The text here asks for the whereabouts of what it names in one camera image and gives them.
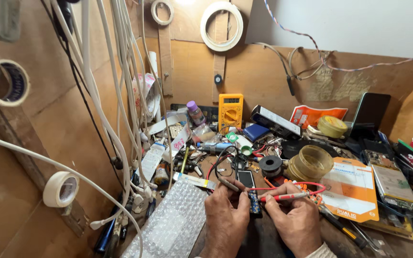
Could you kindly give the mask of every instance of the masking tape roll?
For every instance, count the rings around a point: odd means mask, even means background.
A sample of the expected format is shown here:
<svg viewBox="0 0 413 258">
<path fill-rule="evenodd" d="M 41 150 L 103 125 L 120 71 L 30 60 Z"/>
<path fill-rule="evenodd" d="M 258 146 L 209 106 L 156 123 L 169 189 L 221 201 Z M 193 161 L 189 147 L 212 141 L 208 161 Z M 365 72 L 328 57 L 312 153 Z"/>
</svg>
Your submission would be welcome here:
<svg viewBox="0 0 413 258">
<path fill-rule="evenodd" d="M 237 31 L 233 35 L 233 37 L 226 42 L 215 42 L 206 32 L 206 22 L 210 18 L 212 14 L 219 10 L 226 10 L 232 13 L 237 20 Z M 240 11 L 236 6 L 231 4 L 230 2 L 214 2 L 209 7 L 205 9 L 203 12 L 202 20 L 200 21 L 200 35 L 204 43 L 211 49 L 215 51 L 227 51 L 233 48 L 241 38 L 243 34 L 243 18 L 241 17 Z"/>
<path fill-rule="evenodd" d="M 167 21 L 163 21 L 159 19 L 157 16 L 156 8 L 159 3 L 164 3 L 168 7 L 168 10 L 170 11 L 170 17 L 168 18 Z M 151 14 L 152 14 L 152 18 L 158 24 L 165 26 L 165 25 L 169 25 L 172 22 L 173 17 L 175 16 L 175 10 L 173 9 L 173 6 L 167 0 L 155 0 L 154 2 L 152 2 L 152 5 L 151 5 Z"/>
<path fill-rule="evenodd" d="M 66 207 L 74 201 L 78 190 L 79 179 L 72 173 L 60 171 L 45 184 L 42 199 L 48 207 Z"/>
<path fill-rule="evenodd" d="M 0 68 L 8 74 L 9 89 L 7 93 L 0 98 L 0 106 L 16 107 L 25 101 L 30 90 L 29 77 L 18 63 L 0 59 Z"/>
</svg>

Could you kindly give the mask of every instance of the purple bottle cap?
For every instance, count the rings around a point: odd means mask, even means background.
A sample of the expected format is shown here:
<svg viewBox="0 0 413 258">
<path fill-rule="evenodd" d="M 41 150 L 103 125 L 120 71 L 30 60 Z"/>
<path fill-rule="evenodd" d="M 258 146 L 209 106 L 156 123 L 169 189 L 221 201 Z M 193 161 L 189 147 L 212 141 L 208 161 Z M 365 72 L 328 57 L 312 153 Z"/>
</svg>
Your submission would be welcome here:
<svg viewBox="0 0 413 258">
<path fill-rule="evenodd" d="M 193 111 L 195 111 L 195 110 L 198 109 L 197 104 L 196 104 L 195 101 L 190 101 L 190 102 L 188 102 L 186 106 L 187 106 L 187 109 L 188 109 L 189 111 L 191 111 L 191 112 L 193 112 Z"/>
</svg>

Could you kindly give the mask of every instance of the sleeve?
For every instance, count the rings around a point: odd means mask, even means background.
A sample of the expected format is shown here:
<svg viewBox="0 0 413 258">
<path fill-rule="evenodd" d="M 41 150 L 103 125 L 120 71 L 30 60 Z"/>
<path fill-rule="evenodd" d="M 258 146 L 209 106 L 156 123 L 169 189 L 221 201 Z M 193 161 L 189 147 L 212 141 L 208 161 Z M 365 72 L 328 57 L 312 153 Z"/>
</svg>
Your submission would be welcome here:
<svg viewBox="0 0 413 258">
<path fill-rule="evenodd" d="M 337 258 L 337 256 L 331 251 L 331 249 L 329 249 L 326 243 L 323 243 L 320 248 L 318 248 L 306 258 Z"/>
</svg>

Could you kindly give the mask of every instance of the hand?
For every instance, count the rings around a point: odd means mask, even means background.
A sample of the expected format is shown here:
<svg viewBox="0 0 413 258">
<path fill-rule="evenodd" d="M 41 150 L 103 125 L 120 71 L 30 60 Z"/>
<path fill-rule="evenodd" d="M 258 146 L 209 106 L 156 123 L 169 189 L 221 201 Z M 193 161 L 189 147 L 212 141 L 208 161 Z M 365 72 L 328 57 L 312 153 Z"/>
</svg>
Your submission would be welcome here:
<svg viewBox="0 0 413 258">
<path fill-rule="evenodd" d="M 304 258 L 321 246 L 318 208 L 307 198 L 292 201 L 293 209 L 285 214 L 273 196 L 301 192 L 292 182 L 258 196 L 266 197 L 265 208 L 273 220 L 281 239 L 296 258 Z"/>
<path fill-rule="evenodd" d="M 250 221 L 248 188 L 230 177 L 223 179 L 237 186 L 241 192 L 235 192 L 219 183 L 213 194 L 205 200 L 206 239 L 202 258 L 234 258 L 246 234 Z M 230 200 L 239 199 L 237 209 Z"/>
</svg>

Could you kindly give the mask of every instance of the man's left hand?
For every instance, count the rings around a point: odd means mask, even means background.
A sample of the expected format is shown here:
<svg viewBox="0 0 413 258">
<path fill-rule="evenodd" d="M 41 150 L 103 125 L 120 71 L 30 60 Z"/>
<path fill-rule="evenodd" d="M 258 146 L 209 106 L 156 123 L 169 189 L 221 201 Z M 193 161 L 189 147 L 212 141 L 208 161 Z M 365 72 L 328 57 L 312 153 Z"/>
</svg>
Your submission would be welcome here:
<svg viewBox="0 0 413 258">
<path fill-rule="evenodd" d="M 245 237 L 250 221 L 248 188 L 230 177 L 223 177 L 237 186 L 241 192 L 235 192 L 219 183 L 213 194 L 205 200 L 206 240 L 202 258 L 234 258 Z M 238 199 L 238 207 L 232 206 L 231 200 Z"/>
</svg>

